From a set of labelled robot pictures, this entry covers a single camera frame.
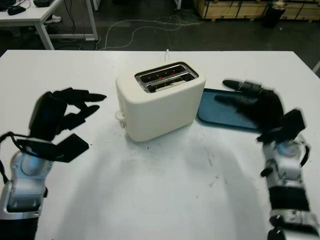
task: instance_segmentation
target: computer mouse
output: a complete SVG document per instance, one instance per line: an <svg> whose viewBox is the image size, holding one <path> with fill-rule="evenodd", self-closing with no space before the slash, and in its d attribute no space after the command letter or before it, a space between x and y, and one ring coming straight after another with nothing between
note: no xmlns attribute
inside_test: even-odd
<svg viewBox="0 0 320 240"><path fill-rule="evenodd" d="M16 15L19 13L24 12L26 9L22 6L9 6L8 7L8 14L11 15Z"/></svg>

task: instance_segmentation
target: black wire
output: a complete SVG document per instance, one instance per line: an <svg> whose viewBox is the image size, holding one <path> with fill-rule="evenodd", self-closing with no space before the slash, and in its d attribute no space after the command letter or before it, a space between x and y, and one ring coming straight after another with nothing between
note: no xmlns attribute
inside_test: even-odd
<svg viewBox="0 0 320 240"><path fill-rule="evenodd" d="M14 7L20 6L20 5L23 4L25 1L26 1L26 0L23 0L23 1L19 2L19 4L18 4L18 5L14 5Z"/></svg>
<svg viewBox="0 0 320 240"><path fill-rule="evenodd" d="M75 20L74 20L74 17L72 16L72 14L70 13L69 9L68 9L68 5L66 3L66 0L63 0L63 3L64 3L64 6L65 6L65 10L66 12L68 13L68 16L72 22L72 28L71 28L71 32L72 34L75 33L75 30L76 30L76 25L75 25ZM72 0L70 0L70 10L71 10L71 7L72 7Z"/></svg>
<svg viewBox="0 0 320 240"><path fill-rule="evenodd" d="M72 15L72 0L70 0L70 8L69 8L69 12L70 12L70 15L73 19L73 30L72 30L72 34L75 33L75 30L76 30L76 25L75 25L75 19L74 19L74 16Z"/></svg>
<svg viewBox="0 0 320 240"><path fill-rule="evenodd" d="M306 162L309 158L309 152L310 152L310 147L308 145L305 145L305 154L304 154L304 156L301 160L301 163L300 163L301 167L303 167L306 164Z"/></svg>
<svg viewBox="0 0 320 240"><path fill-rule="evenodd" d="M29 6L25 7L25 9L29 9L31 7L31 1L30 0L28 0L28 1L29 1Z"/></svg>
<svg viewBox="0 0 320 240"><path fill-rule="evenodd" d="M56 47L55 50L61 50L64 48L77 48L77 50L83 50L84 49L81 47L81 45L65 45L65 46L60 46L60 47Z"/></svg>
<svg viewBox="0 0 320 240"><path fill-rule="evenodd" d="M45 155L40 155L40 154L36 154L36 153L30 152L30 151L28 151L27 149L23 148L21 145L19 145L18 142L17 142L17 140L15 139L15 137L29 138L29 136L22 135L22 134L15 134L15 133L13 133L12 131L9 131L9 132L3 134L2 136L0 136L0 144L1 144L7 137L11 137L11 140L12 140L13 144L14 144L22 153L28 154L28 155L30 155L30 156L37 157L37 158L40 158L40 159L47 159L47 160L50 160L50 161L56 161L56 160L59 160L60 158L63 158L63 157L64 157L63 155L52 157L52 156L45 156ZM8 179L8 177L6 176L5 167L4 167L4 164L2 163L1 160L0 160L0 174L2 175L4 184L6 184L9 179Z"/></svg>

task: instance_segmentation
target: black container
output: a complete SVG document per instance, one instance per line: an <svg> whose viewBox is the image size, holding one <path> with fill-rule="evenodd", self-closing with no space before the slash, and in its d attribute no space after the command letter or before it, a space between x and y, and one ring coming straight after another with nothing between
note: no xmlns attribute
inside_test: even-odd
<svg viewBox="0 0 320 240"><path fill-rule="evenodd" d="M281 15L285 12L285 9L275 9L273 8L272 4L269 5L268 9L266 10L264 19L263 19L263 26L267 28L274 28L275 25L279 22Z"/></svg>

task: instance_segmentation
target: toaster slot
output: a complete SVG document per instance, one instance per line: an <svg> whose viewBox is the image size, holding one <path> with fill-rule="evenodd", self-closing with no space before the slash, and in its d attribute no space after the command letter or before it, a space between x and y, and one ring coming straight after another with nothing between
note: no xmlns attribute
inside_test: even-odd
<svg viewBox="0 0 320 240"><path fill-rule="evenodd" d="M182 65L176 65L176 66L168 67L164 70L158 70L146 75L142 75L140 76L140 79L143 83L149 83L154 80L161 80L168 76L180 74L184 71L186 71L186 69Z"/></svg>
<svg viewBox="0 0 320 240"><path fill-rule="evenodd" d="M147 86L147 89L150 93L155 93L164 89L168 89L183 83L186 83L190 80L195 79L190 73L185 73L177 77L167 78L166 80L159 81Z"/></svg>
<svg viewBox="0 0 320 240"><path fill-rule="evenodd" d="M137 73L134 77L144 91L155 93L194 80L199 75L186 63L176 62Z"/></svg>

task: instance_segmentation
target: keyboard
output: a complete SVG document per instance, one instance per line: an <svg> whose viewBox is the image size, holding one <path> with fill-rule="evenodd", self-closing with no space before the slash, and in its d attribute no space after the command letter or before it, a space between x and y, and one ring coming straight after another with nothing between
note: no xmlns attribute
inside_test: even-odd
<svg viewBox="0 0 320 240"><path fill-rule="evenodd" d="M6 11L8 7L16 4L16 0L0 0L0 11Z"/></svg>

